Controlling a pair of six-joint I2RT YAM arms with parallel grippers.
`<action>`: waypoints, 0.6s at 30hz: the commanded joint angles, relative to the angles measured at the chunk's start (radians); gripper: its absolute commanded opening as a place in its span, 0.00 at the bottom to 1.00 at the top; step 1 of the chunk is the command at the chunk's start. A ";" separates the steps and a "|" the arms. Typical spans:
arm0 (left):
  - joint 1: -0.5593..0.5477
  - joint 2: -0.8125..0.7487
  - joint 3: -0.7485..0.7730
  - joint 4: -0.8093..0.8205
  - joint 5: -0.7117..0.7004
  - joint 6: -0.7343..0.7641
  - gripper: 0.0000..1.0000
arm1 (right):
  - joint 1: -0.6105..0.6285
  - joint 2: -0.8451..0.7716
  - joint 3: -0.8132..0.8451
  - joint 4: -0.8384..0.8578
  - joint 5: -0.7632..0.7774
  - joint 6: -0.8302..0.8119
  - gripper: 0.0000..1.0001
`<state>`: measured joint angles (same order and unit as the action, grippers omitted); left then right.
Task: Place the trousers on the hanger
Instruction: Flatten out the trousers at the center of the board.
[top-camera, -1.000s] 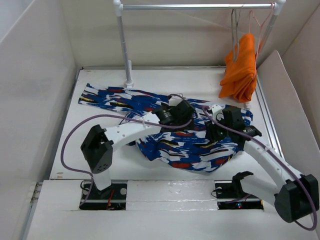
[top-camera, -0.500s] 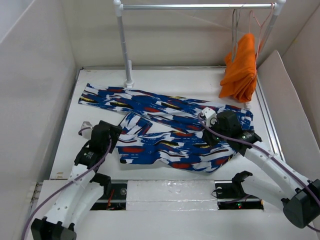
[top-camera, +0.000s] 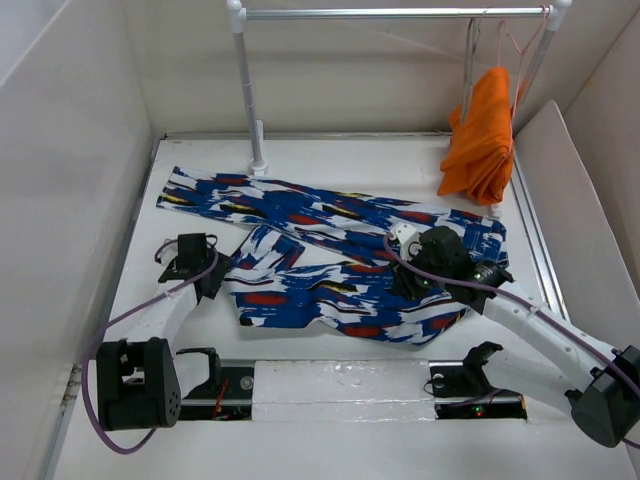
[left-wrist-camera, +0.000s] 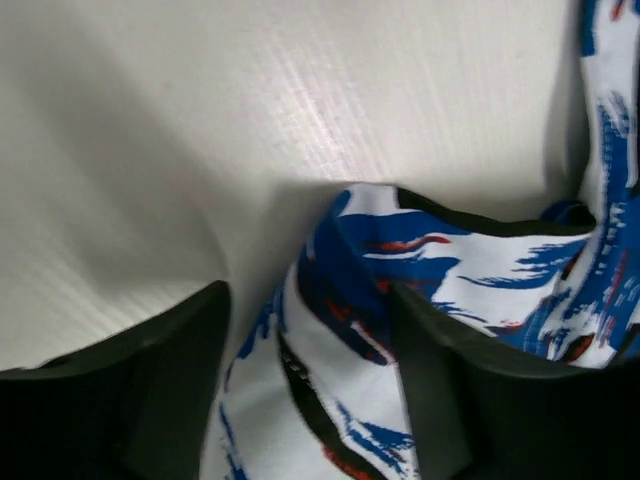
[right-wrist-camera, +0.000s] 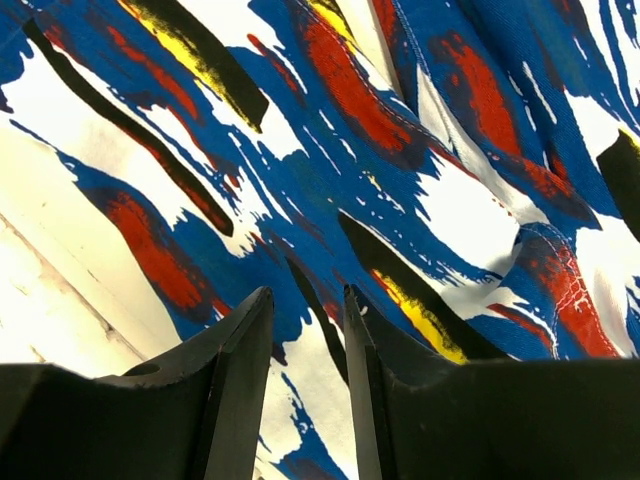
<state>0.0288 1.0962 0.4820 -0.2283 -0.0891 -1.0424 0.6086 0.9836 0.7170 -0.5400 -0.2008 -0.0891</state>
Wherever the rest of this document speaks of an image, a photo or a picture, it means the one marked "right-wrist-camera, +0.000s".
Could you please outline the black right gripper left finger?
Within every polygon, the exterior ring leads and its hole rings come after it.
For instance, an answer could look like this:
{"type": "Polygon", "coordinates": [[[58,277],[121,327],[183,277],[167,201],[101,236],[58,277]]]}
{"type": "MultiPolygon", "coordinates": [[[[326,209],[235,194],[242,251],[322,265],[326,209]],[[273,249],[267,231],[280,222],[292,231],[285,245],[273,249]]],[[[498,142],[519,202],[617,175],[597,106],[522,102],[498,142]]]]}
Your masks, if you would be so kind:
{"type": "Polygon", "coordinates": [[[189,340],[125,374],[1,368],[5,479],[248,479],[272,347],[273,296],[255,290],[189,340]]]}

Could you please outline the blue patterned trousers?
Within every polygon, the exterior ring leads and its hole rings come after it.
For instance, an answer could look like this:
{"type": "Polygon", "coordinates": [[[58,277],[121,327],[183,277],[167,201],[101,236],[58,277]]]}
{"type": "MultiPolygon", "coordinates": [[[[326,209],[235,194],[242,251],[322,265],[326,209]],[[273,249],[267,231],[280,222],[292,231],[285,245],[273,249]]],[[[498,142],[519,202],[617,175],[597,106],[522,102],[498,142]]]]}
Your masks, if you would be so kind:
{"type": "Polygon", "coordinates": [[[58,162],[187,339],[275,297],[257,479],[354,479],[342,292],[447,360],[639,356],[639,5],[5,1],[1,150],[58,162]]]}

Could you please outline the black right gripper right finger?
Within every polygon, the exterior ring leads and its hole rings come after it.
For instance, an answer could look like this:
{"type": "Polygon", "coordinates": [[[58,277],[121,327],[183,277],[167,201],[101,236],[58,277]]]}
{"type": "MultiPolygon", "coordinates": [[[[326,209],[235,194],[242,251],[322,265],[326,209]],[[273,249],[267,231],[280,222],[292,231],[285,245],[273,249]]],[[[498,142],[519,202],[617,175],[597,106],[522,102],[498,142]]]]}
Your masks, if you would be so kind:
{"type": "Polygon", "coordinates": [[[455,364],[349,286],[344,335],[363,479],[635,479],[635,360],[455,364]]]}

